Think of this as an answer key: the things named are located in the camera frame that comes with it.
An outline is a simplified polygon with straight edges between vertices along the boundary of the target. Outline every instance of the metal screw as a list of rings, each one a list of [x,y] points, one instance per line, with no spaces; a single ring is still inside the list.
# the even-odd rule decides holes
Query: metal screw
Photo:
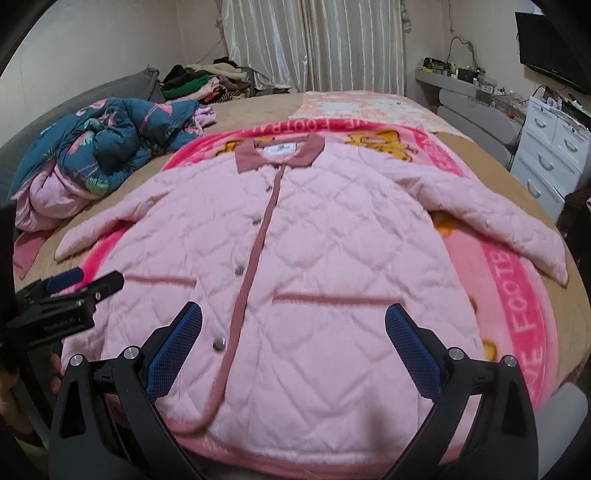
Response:
[[[73,367],[77,367],[84,361],[84,357],[82,355],[74,355],[70,358],[70,365]]]
[[[512,355],[507,355],[505,357],[505,364],[508,367],[516,367],[517,366],[517,359]]]
[[[453,360],[461,360],[464,358],[464,352],[462,352],[459,348],[450,348],[448,353]]]
[[[136,346],[127,347],[125,349],[125,352],[123,352],[123,356],[127,360],[133,360],[135,357],[138,356],[138,354],[139,354],[139,348],[137,348]]]

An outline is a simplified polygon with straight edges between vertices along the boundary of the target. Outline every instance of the blue gripper pad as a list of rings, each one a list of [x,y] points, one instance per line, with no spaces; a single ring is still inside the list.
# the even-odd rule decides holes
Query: blue gripper pad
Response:
[[[151,403],[168,395],[187,355],[201,333],[201,307],[196,303],[190,303],[188,309],[186,308],[181,311],[182,318],[178,323],[178,317],[173,321],[173,325],[177,323],[176,326],[148,365],[146,393]]]
[[[443,392],[441,369],[421,341],[418,327],[411,325],[407,318],[410,320],[399,304],[390,306],[386,311],[386,333],[419,394],[424,398],[437,401]]]
[[[71,287],[79,282],[84,280],[84,271],[79,268],[72,268],[67,272],[61,273],[56,275],[55,277],[51,277],[47,279],[45,283],[45,291],[51,295],[53,293],[58,293],[65,288]]]

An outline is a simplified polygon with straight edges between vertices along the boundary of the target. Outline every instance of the white drawer cabinet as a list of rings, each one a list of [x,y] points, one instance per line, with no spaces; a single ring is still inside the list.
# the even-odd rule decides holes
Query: white drawer cabinet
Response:
[[[589,156],[589,146],[591,145],[589,138],[580,135],[574,127],[559,119],[554,136],[554,145],[572,163],[577,165],[579,170],[584,170]]]
[[[555,155],[529,127],[523,129],[519,148],[520,155],[529,157],[530,164],[536,167],[538,174],[563,197],[577,188],[582,173],[574,164]]]
[[[564,113],[530,98],[511,174],[556,221],[564,197],[591,177],[591,133]]]
[[[536,168],[524,156],[517,154],[511,174],[541,203],[553,221],[558,220],[564,206],[563,198],[552,185],[538,175]]]
[[[548,105],[537,99],[530,99],[525,125],[535,131],[548,145],[554,138],[557,122],[558,118],[550,112]]]

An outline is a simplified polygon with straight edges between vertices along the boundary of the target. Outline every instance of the wall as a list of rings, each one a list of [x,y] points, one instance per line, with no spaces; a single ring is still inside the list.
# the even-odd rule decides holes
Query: wall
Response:
[[[221,9],[222,0],[177,0],[186,64],[210,63],[228,55]]]
[[[404,33],[405,95],[427,106],[414,71],[425,57],[440,59],[443,55],[441,2],[445,0],[405,0],[412,31]]]
[[[441,0],[443,7],[443,43],[445,55],[449,52],[450,40],[460,35],[476,47],[478,61],[486,69],[487,76],[493,77],[499,86],[529,98],[540,84],[555,89],[564,85],[530,70],[519,62],[519,44],[515,12],[533,12],[530,0]],[[449,31],[448,2],[452,6],[454,32]],[[472,56],[466,46],[455,40],[450,61],[459,65],[472,64]],[[591,108],[591,97],[581,95],[570,88],[562,95],[572,93],[579,101]]]
[[[225,54],[217,16],[216,0],[58,0],[0,77],[0,145],[60,103],[148,64],[163,78],[177,63]]]

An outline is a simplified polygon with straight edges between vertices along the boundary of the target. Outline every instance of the pile of clothes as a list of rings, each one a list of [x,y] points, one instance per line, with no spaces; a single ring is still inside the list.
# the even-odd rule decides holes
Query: pile of clothes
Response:
[[[62,221],[118,189],[154,157],[203,135],[216,114],[194,100],[173,105],[107,98],[67,115],[33,142],[15,173],[14,267],[23,278]]]
[[[248,98],[251,83],[247,72],[228,57],[212,64],[175,65],[162,84],[167,103],[197,100],[204,105]]]

